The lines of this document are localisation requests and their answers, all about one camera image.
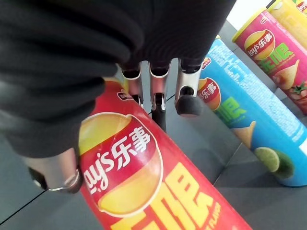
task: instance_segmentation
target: black rubber fingertip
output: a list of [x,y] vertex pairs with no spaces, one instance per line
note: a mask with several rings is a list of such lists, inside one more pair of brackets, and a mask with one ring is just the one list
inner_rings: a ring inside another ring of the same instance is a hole
[[203,103],[193,95],[183,95],[176,103],[177,114],[184,117],[196,117],[203,111]]
[[165,110],[161,108],[161,105],[157,105],[157,108],[152,110],[152,119],[166,132]]

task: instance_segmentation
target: lime slice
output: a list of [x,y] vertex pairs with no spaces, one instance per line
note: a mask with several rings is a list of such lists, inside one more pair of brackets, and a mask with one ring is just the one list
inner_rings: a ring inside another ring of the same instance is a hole
[[259,147],[255,149],[254,153],[270,172],[273,173],[278,170],[280,160],[276,151],[267,147]]

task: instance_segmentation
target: green chinese characters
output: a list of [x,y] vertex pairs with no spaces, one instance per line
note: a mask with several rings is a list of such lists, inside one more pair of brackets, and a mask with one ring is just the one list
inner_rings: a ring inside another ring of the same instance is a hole
[[229,97],[215,111],[216,115],[226,124],[232,125],[245,118],[247,111],[240,108],[240,104],[233,98]]
[[287,60],[293,54],[285,43],[281,43],[267,58],[259,61],[257,64],[265,72],[271,72],[276,66]]

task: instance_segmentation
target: pink chip can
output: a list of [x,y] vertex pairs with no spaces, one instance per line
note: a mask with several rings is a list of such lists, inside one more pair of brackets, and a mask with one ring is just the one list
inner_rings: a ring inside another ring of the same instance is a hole
[[307,115],[307,50],[265,8],[242,26],[233,42]]

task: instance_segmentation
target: white wall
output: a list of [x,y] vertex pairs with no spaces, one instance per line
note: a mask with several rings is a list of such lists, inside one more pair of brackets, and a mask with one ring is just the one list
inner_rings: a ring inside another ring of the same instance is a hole
[[239,30],[257,10],[266,7],[270,2],[271,0],[236,0],[227,20]]

